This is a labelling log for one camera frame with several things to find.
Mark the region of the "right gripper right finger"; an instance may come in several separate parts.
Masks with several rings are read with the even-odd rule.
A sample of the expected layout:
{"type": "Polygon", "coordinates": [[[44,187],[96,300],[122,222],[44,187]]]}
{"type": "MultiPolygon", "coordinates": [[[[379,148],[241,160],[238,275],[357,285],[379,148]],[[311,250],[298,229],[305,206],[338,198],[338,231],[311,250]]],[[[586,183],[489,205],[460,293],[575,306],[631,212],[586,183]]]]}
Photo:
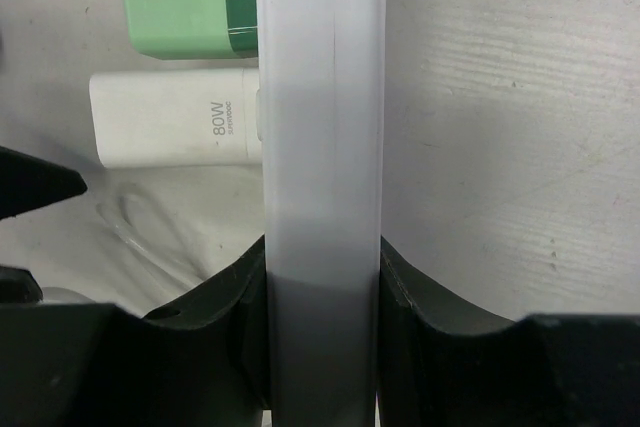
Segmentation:
{"type": "Polygon", "coordinates": [[[381,245],[378,403],[385,426],[635,426],[639,319],[531,314],[464,300],[381,245]]]}

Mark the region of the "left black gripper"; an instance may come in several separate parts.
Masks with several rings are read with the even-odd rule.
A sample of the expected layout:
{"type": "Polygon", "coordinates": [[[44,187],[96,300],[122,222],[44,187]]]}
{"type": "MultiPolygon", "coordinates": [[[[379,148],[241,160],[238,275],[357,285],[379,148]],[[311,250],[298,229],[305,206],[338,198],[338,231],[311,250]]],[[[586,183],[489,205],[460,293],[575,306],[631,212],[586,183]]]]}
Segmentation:
{"type": "MultiPolygon", "coordinates": [[[[83,195],[87,185],[75,170],[1,148],[0,216],[16,217],[83,195]]],[[[1,304],[37,304],[43,292],[29,270],[0,267],[1,304]]]]}

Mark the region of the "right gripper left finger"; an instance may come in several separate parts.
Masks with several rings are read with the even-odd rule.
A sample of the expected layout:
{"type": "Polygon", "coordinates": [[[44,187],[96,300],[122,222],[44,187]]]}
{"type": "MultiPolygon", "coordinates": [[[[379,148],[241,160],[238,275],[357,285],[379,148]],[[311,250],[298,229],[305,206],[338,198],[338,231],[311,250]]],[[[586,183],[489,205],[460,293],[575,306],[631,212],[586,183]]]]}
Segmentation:
{"type": "Polygon", "coordinates": [[[270,403],[265,249],[143,317],[1,306],[5,426],[257,426],[270,403]]]}

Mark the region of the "white usb charger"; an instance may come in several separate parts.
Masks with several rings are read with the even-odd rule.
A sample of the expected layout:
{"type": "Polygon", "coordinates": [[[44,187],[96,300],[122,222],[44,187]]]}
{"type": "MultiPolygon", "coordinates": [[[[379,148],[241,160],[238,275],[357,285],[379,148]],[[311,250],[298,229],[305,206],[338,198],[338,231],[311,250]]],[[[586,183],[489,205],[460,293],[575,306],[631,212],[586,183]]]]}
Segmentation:
{"type": "Polygon", "coordinates": [[[255,68],[96,73],[89,95],[108,169],[258,164],[255,68]]]}

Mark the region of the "green usb charger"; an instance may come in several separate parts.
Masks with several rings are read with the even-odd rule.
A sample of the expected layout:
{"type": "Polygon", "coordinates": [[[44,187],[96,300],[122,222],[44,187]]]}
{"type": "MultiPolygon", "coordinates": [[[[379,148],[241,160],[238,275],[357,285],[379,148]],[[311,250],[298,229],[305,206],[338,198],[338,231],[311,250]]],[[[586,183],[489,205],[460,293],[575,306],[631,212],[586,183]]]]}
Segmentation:
{"type": "Polygon", "coordinates": [[[256,0],[123,0],[133,48],[160,60],[258,56],[256,0]]]}

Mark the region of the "white power strip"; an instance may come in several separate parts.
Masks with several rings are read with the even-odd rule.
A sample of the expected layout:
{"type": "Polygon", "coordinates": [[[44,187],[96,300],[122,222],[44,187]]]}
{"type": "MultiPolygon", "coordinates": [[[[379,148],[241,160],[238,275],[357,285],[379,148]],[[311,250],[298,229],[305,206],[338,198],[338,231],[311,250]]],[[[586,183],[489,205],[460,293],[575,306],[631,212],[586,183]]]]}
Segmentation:
{"type": "Polygon", "coordinates": [[[257,0],[277,426],[375,422],[386,0],[257,0]]]}

